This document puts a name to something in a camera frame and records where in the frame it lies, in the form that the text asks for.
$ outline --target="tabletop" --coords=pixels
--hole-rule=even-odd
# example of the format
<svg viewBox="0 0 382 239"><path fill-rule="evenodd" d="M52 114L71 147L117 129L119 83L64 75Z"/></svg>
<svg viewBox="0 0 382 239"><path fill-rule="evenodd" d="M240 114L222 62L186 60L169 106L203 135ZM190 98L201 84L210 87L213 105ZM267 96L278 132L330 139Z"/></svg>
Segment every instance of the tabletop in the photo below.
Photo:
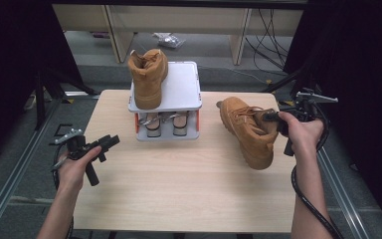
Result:
<svg viewBox="0 0 382 239"><path fill-rule="evenodd" d="M235 96L278 109L272 94L202 92L200 135L194 140L138 141L130 91L103 91L85 131L88 141L110 134L120 143L93 163L100 181L80 192L76 229L164 232L290 232L293 157L275 142L273 164L248 167L216 102Z"/></svg>

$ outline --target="white plastic stand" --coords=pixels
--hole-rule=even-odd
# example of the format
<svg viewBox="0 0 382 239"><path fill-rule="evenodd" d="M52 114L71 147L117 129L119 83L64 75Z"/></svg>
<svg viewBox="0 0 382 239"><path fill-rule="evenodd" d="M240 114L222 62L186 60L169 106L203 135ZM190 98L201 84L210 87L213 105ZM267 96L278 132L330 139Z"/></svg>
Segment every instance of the white plastic stand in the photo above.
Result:
<svg viewBox="0 0 382 239"><path fill-rule="evenodd" d="M135 113L137 139L140 141L196 139L200 135L198 110L202 107L202 101L197 64L194 62L169 62L168 64L168 75L162 82L162 101L158 108L139 109L135 105L132 82L128 109ZM148 137L145 125L139 124L139 120L145 119L147 113L175 114L176 112L188 112L186 135L173 134L173 119L167 122L160 121L161 136L159 137Z"/></svg>

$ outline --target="cable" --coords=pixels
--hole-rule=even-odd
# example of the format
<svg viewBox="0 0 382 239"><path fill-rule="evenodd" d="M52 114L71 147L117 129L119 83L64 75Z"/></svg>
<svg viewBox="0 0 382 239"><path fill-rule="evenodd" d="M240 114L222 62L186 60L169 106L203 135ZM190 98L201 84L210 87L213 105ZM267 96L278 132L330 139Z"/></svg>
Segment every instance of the cable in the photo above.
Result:
<svg viewBox="0 0 382 239"><path fill-rule="evenodd" d="M270 73L270 74L278 75L278 76L282 76L282 77L286 77L286 76L287 76L286 74L280 74L280 73L270 72L270 71L266 71L266 70L261 69L259 66L257 66L257 63L256 63L256 56L254 56L254 58L253 58L253 62L254 62L254 65L256 66L256 68L259 69L259 70L262 71L262 72Z"/></svg>
<svg viewBox="0 0 382 239"><path fill-rule="evenodd" d="M60 154L60 151L61 151L61 148L65 145L66 143L61 143L58 145L58 148L57 150L55 151L55 154L54 154L54 164L55 165L58 161L59 161L59 154ZM59 180L59 173L57 170L53 170L52 171L52 175L54 177L54 183L55 183L55 187L56 189L58 190L59 188L59 183L60 183L60 180ZM68 228L68 232L67 232L67 239L69 238L72 238L73 236L73 231L74 231L74 216L73 218L71 219L71 223L70 223L70 227Z"/></svg>
<svg viewBox="0 0 382 239"><path fill-rule="evenodd" d="M299 197L302 203L308 208L308 210L318 219L318 221L320 221L320 223L325 227L325 229L330 233L330 235L335 239L343 238L342 234L334 225L333 221L331 221L331 223L328 222L327 219L323 215L321 215L321 213L311 204L311 202L300 191L296 181L296 166L292 170L292 173L290 175L290 181L292 183L292 187L296 195Z"/></svg>
<svg viewBox="0 0 382 239"><path fill-rule="evenodd" d="M274 50L272 50L272 49L269 49L269 48L266 47L263 43L262 43L262 45L263 45L266 49L268 49L268 50L270 50L270 51L272 51L272 52L277 53L278 56L279 56L279 59L281 60L282 64L284 65L284 64L285 64L285 61L284 61L284 59L282 58L282 56L284 56L284 55L280 52L278 46L279 46L280 48L282 48L285 52L287 52L287 50L285 50L285 48L283 48L283 47L281 46L281 44L279 44L279 42L278 42L277 39L276 39L275 26L274 26L274 22L273 22L273 18L274 18L274 10L271 9L271 20L270 20L268 26L266 25L266 21L265 21L265 19L263 18L262 11L261 11L260 9L258 9L258 10L259 10L260 18L262 19L263 25L265 26L265 29L266 29L266 33L265 33L265 35L263 36L261 42L263 42L263 40L265 39L266 35L268 35L269 38L271 39L271 41L272 41L272 43L273 43L273 45L274 45L274 47L275 47L276 50L274 51ZM273 33L273 35L274 35L273 37L272 37L272 35L271 35L270 32L269 32L269 29L270 29L271 26L272 26L272 33Z"/></svg>
<svg viewBox="0 0 382 239"><path fill-rule="evenodd" d="M251 48L253 48L254 52L259 54L260 56L262 56L263 58L265 58L266 60L268 60L269 62L271 62L273 65L277 66L278 68L280 68L281 70L284 68L284 66L282 66L281 64L275 62L272 58L266 56L264 53L260 52L259 51L259 46L260 46L260 43L259 45L256 47L254 47L250 41L248 40L248 38L246 37L245 40L247 41L247 43L250 45Z"/></svg>
<svg viewBox="0 0 382 239"><path fill-rule="evenodd" d="M273 52L273 53L278 53L278 52L276 52L275 50L272 50L272 49L270 49L269 47L267 47L267 46L265 46L264 44L263 44L263 38L262 38L262 40L260 40L259 39L259 36L256 36L256 39L257 39L257 41L259 41L261 44L262 44L262 46L266 49L266 50L268 50L268 51L270 51L270 52ZM287 57L287 55L286 54L283 54L283 53L281 53L281 52L279 52L279 54L281 55L281 56L283 56L283 57Z"/></svg>
<svg viewBox="0 0 382 239"><path fill-rule="evenodd" d="M310 104L313 105L315 107L315 109L319 111L319 113L322 117L321 121L324 123L324 129L323 129L320 141L317 144L317 151L319 151L324 146L325 141L328 138L330 124L329 124L327 117L324 114L324 111L320 108L320 106L315 101L310 102Z"/></svg>
<svg viewBox="0 0 382 239"><path fill-rule="evenodd" d="M238 73L238 74L241 74L241 75L244 75L244 76L249 76L251 78L254 78L256 79L257 81L261 82L261 83L264 83L267 85L266 82L260 80L259 78L257 78L256 76L254 75L251 75L251 74L247 74L247 73L243 73L243 72L240 72L240 71L237 71L237 70L233 70L233 69L230 69L230 68L215 68L215 67L206 67L206 66L202 66L202 65L198 65L197 66L198 68L205 68L205 69L225 69L225 70L228 70L228 71L231 71L231 72L234 72L234 73Z"/></svg>

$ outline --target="human hand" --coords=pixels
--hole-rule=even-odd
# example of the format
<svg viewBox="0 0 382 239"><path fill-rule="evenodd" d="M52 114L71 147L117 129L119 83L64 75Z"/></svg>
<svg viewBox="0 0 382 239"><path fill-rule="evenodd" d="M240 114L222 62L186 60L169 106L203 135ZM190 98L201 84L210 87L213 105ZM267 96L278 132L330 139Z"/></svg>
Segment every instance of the human hand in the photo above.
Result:
<svg viewBox="0 0 382 239"><path fill-rule="evenodd" d="M316 119L308 122L300 122L292 114L279 112L279 117L287 122L288 135L292 142L294 152L315 149L323 131L323 122Z"/></svg>
<svg viewBox="0 0 382 239"><path fill-rule="evenodd" d="M66 159L64 164L59 169L60 185L59 189L69 189L80 191L83 187L84 174L86 172L87 164L101 151L101 147L97 146L92 148L86 155L78 160Z"/></svg>

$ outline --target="work boot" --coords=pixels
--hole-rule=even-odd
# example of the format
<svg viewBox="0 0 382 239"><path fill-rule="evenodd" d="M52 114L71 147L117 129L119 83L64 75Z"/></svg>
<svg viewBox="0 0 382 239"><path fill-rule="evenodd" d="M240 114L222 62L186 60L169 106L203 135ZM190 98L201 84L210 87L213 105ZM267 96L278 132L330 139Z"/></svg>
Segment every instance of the work boot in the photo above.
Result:
<svg viewBox="0 0 382 239"><path fill-rule="evenodd" d="M229 97L220 105L225 128L237 137L250 168L265 169L273 161L273 144L278 136L276 121L263 121L263 115L275 110L249 107L241 99Z"/></svg>
<svg viewBox="0 0 382 239"><path fill-rule="evenodd" d="M135 105L142 110L152 110L162 102L161 85L167 76L167 58L159 49L146 52L143 56L132 50L128 67L134 82Z"/></svg>

